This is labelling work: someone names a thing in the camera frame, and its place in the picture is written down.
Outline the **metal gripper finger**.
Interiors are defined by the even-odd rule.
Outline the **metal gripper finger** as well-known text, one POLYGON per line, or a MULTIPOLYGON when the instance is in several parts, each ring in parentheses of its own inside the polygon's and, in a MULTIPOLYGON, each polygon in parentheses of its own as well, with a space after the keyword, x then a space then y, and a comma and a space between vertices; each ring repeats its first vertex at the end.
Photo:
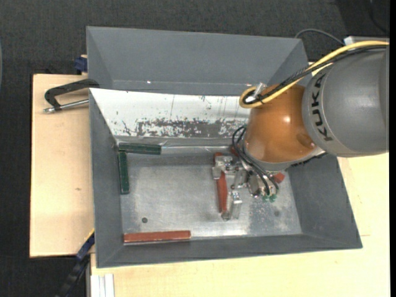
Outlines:
POLYGON ((235 164, 231 155, 215 155, 212 167, 213 179, 220 179, 222 174, 234 174, 235 164))
POLYGON ((221 217, 224 221, 239 218, 242 207, 242 199, 238 192, 227 192, 222 199, 221 217))

